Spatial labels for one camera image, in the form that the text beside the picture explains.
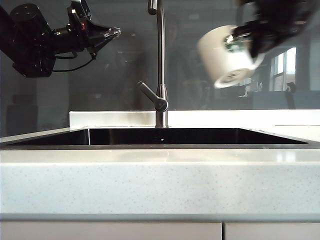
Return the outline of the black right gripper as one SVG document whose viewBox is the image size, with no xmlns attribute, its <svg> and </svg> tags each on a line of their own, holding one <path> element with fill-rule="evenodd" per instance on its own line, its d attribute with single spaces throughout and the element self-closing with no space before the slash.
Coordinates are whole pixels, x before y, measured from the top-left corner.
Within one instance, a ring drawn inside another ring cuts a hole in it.
<svg viewBox="0 0 320 240">
<path fill-rule="evenodd" d="M 231 31 L 234 41 L 251 36 L 253 58 L 302 33 L 318 10 L 316 0 L 255 0 L 258 17 Z"/>
</svg>

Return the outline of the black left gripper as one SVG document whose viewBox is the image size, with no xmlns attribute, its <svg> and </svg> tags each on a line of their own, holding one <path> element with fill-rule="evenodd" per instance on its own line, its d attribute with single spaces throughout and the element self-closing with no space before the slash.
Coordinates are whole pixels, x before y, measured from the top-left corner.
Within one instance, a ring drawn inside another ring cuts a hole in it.
<svg viewBox="0 0 320 240">
<path fill-rule="evenodd" d="M 102 48 L 121 34 L 118 27 L 104 26 L 90 22 L 90 31 L 95 34 L 104 34 L 90 43 L 88 22 L 91 20 L 91 11 L 85 0 L 72 0 L 67 8 L 69 24 L 67 25 L 66 43 L 69 49 Z"/>
</svg>

